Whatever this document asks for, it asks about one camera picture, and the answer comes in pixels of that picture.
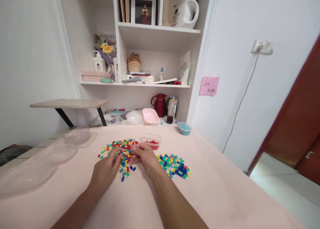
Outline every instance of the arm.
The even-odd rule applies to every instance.
[[[168,228],[208,228],[161,167],[151,147],[134,145],[134,159],[141,161],[154,186],[163,225]]]
[[[120,150],[122,148],[113,149],[108,157],[95,164],[88,188],[51,229],[82,228],[116,176],[121,161],[121,156],[116,157],[116,152]]]

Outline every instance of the red beads in container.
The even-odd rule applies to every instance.
[[[161,142],[161,136],[154,134],[143,134],[140,138],[140,143],[150,146],[154,151],[159,149]]]

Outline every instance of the shelf compartment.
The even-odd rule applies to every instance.
[[[82,81],[80,84],[191,88],[191,85],[136,84],[136,83],[105,83],[105,82],[91,82],[91,81]]]
[[[118,23],[127,49],[180,53],[201,31],[156,25]]]

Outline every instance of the white lotion bottle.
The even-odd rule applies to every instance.
[[[97,53],[97,57],[93,58],[94,70],[100,72],[107,72],[106,61],[101,57],[99,51],[94,50],[93,52]]]

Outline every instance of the hand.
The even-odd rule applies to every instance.
[[[131,146],[133,150],[133,160],[138,160],[144,167],[147,176],[150,176],[151,171],[164,171],[161,167],[152,148],[145,144],[135,144]]]
[[[117,151],[122,148],[113,149],[106,158],[101,159],[94,165],[91,181],[87,190],[93,190],[101,196],[107,191],[115,178],[120,162],[121,155],[116,156]]]

